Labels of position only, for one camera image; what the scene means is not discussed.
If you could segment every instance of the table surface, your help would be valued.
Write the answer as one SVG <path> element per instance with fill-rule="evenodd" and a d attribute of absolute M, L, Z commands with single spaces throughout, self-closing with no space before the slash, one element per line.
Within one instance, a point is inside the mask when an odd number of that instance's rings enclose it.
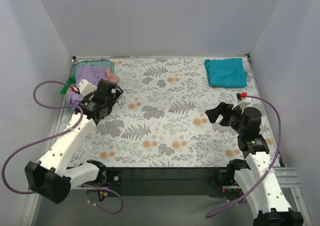
<path fill-rule="evenodd" d="M 205 59 L 112 59 L 123 96 L 84 139 L 70 166 L 93 159 L 107 167 L 225 167 L 243 158 L 236 132 L 210 124 L 204 112 L 220 102 L 236 103 L 239 92 L 257 96 L 252 69 L 243 57 L 246 88 L 210 87 Z M 273 156 L 275 142 L 264 107 L 256 99 L 251 106 L 262 112 L 261 133 Z M 70 118 L 65 110 L 60 132 Z"/>

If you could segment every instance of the white backdrop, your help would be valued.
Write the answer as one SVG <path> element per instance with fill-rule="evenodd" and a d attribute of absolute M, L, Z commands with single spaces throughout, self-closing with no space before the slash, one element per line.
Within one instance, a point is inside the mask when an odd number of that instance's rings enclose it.
<path fill-rule="evenodd" d="M 314 225 L 319 225 L 320 195 L 320 1 L 279 0 L 251 54 L 263 97 L 279 109 L 282 149 L 296 170 Z M 273 132 L 274 112 L 266 107 Z"/>
<path fill-rule="evenodd" d="M 48 137 L 57 110 L 33 101 L 34 87 L 45 80 L 66 81 L 71 57 L 40 0 L 0 0 L 0 168 L 6 158 L 25 144 Z M 49 105 L 61 105 L 61 86 L 48 85 L 37 94 Z M 18 153 L 8 164 L 7 180 L 26 191 L 24 168 L 37 161 L 45 143 Z M 20 225 L 27 196 L 9 191 L 0 180 L 0 225 Z"/>
<path fill-rule="evenodd" d="M 72 56 L 249 53 L 278 0 L 41 0 Z"/>

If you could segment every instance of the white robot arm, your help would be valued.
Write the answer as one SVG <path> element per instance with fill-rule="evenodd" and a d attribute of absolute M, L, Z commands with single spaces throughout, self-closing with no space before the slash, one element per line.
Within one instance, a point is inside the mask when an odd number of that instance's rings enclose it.
<path fill-rule="evenodd" d="M 59 137 L 36 163 L 30 161 L 24 169 L 29 188 L 57 204 L 67 197 L 71 189 L 83 183 L 93 181 L 99 186 L 106 181 L 106 167 L 98 161 L 88 160 L 80 166 L 67 167 L 83 139 L 111 113 L 123 93 L 116 83 L 101 80 L 95 86 L 85 79 L 79 83 L 77 91 L 84 97 L 79 103 L 83 118 L 77 128 Z M 80 116 L 76 109 L 66 130 L 71 129 Z"/>
<path fill-rule="evenodd" d="M 205 112 L 211 123 L 215 123 L 221 115 L 223 118 L 220 125 L 231 127 L 239 134 L 238 147 L 245 160 L 234 159 L 229 162 L 229 177 L 245 194 L 261 181 L 268 171 L 265 179 L 246 197 L 255 219 L 255 226 L 302 225 L 301 213 L 293 212 L 280 188 L 275 171 L 269 169 L 272 161 L 270 150 L 260 134 L 262 114 L 254 107 L 247 107 L 251 99 L 246 98 L 246 95 L 237 94 L 239 103 L 236 105 L 221 102 L 216 108 Z"/>

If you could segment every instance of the cable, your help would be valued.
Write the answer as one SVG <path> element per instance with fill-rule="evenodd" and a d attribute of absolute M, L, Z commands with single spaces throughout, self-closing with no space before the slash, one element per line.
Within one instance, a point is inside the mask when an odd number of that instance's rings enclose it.
<path fill-rule="evenodd" d="M 73 106 L 49 106 L 49 105 L 45 105 L 45 104 L 39 102 L 39 100 L 38 100 L 37 97 L 36 97 L 36 92 L 37 92 L 37 90 L 38 90 L 42 85 L 48 84 L 48 83 L 60 84 L 60 85 L 68 86 L 69 88 L 74 89 L 73 86 L 70 86 L 70 85 L 68 85 L 68 84 L 66 84 L 66 83 L 64 83 L 64 82 L 55 81 L 55 80 L 44 81 L 44 82 L 39 83 L 39 84 L 34 88 L 34 90 L 33 90 L 33 99 L 34 99 L 34 101 L 35 101 L 38 105 L 40 105 L 40 106 L 42 106 L 42 107 L 44 107 L 44 108 L 47 108 L 47 109 L 58 109 L 58 110 L 59 110 L 59 109 L 67 109 L 67 108 L 77 108 L 77 109 L 79 109 L 79 111 L 80 111 L 80 118 L 79 118 L 79 120 L 78 120 L 70 129 L 67 129 L 67 130 L 65 130 L 65 131 L 63 131 L 63 132 L 60 132 L 60 133 L 57 133 L 57 134 L 55 134 L 55 135 L 53 135 L 53 136 L 46 137 L 46 138 L 40 139 L 40 140 L 38 140 L 38 141 L 29 143 L 29 144 L 27 144 L 27 145 L 25 145 L 25 146 L 22 146 L 21 148 L 19 148 L 19 149 L 17 149 L 16 151 L 14 151 L 14 152 L 5 160 L 5 162 L 4 162 L 4 164 L 3 164 L 3 167 L 2 167 L 2 169 L 1 169 L 1 177 L 2 177 L 2 180 L 3 180 L 4 185 L 5 185 L 9 190 L 11 190 L 12 192 L 14 192 L 14 193 L 16 193 L 16 194 L 30 195 L 30 194 L 34 194 L 34 192 L 31 192 L 31 191 L 26 191 L 26 192 L 19 191 L 19 190 L 16 190 L 16 189 L 14 189 L 13 187 L 11 187 L 11 186 L 9 185 L 9 183 L 8 183 L 8 181 L 7 181 L 7 179 L 6 179 L 6 167 L 7 167 L 8 163 L 9 163 L 9 161 L 13 158 L 13 156 L 15 156 L 15 155 L 16 155 L 17 153 L 19 153 L 20 151 L 25 150 L 25 149 L 33 146 L 33 145 L 37 145 L 37 144 L 43 143 L 43 142 L 45 142 L 45 141 L 47 141 L 47 140 L 51 140 L 51 139 L 54 139 L 54 138 L 56 138 L 56 137 L 59 137 L 59 136 L 62 136 L 62 135 L 65 135 L 65 134 L 69 133 L 71 130 L 75 129 L 75 128 L 80 124 L 80 122 L 81 122 L 81 120 L 83 119 L 83 116 L 84 116 L 84 112 L 83 112 L 82 108 L 81 108 L 80 106 L 78 106 L 78 105 L 73 105 Z"/>
<path fill-rule="evenodd" d="M 278 140 L 277 140 L 277 147 L 276 147 L 276 150 L 275 150 L 275 155 L 274 155 L 274 158 L 272 160 L 272 162 L 270 163 L 269 165 L 269 170 L 272 169 L 272 167 L 274 166 L 277 158 L 278 158 L 278 154 L 279 154 L 279 151 L 280 151 L 280 142 L 281 142 L 281 134 L 282 134 L 282 125 L 281 125 L 281 119 L 280 119 L 280 115 L 279 115 L 279 112 L 278 110 L 276 109 L 275 106 L 273 106 L 273 104 L 271 102 L 269 102 L 268 100 L 266 99 L 263 99 L 263 98 L 260 98 L 260 97 L 257 97 L 257 96 L 250 96 L 250 95 L 247 95 L 246 96 L 247 98 L 252 98 L 252 99 L 257 99 L 257 100 L 261 100 L 263 102 L 266 102 L 268 105 L 271 106 L 271 108 L 274 110 L 276 116 L 277 116 L 277 119 L 278 119 L 278 126 L 279 126 L 279 134 L 278 134 Z M 244 195 L 242 195 L 241 197 L 233 200 L 233 201 L 230 201 L 230 202 L 227 202 L 227 203 L 224 203 L 216 208 L 214 208 L 213 210 L 207 212 L 205 214 L 205 218 L 206 219 L 209 219 L 209 218 L 212 218 L 214 216 L 217 216 L 218 214 L 221 214 L 225 211 L 227 211 L 228 209 L 232 208 L 234 205 L 238 204 L 239 202 L 241 202 L 245 197 L 247 197 L 249 194 L 251 194 L 251 192 L 253 190 L 255 190 L 259 184 L 261 184 L 261 182 L 267 177 L 269 171 L 266 171 L 262 177 L 252 186 L 252 188 L 250 188 Z"/>
<path fill-rule="evenodd" d="M 120 194 L 118 194 L 116 191 L 113 191 L 111 189 L 106 189 L 106 188 L 103 188 L 103 187 L 97 187 L 97 186 L 93 186 L 93 185 L 89 185 L 89 184 L 82 184 L 81 186 L 83 187 L 88 187 L 88 188 L 94 188 L 94 189 L 97 189 L 97 190 L 101 190 L 101 191 L 107 191 L 109 193 L 112 193 L 114 194 L 115 196 L 117 196 L 120 201 L 121 201 L 121 207 L 118 211 L 115 211 L 115 212 L 112 212 L 110 211 L 109 209 L 101 206 L 100 204 L 98 203 L 95 203 L 95 202 L 92 202 L 90 200 L 88 200 L 88 203 L 91 203 L 93 206 L 97 206 L 98 208 L 102 209 L 103 211 L 107 212 L 108 214 L 111 214 L 111 215 L 117 215 L 119 214 L 123 209 L 124 209 L 124 206 L 125 206 L 125 203 L 124 203 L 124 200 L 123 198 L 120 196 Z"/>

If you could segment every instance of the folded teal towel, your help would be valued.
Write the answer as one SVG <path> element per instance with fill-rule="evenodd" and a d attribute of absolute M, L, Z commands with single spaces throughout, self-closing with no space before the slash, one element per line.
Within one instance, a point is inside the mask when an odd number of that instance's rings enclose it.
<path fill-rule="evenodd" d="M 204 61 L 209 86 L 222 88 L 244 88 L 247 86 L 247 72 L 241 58 Z"/>

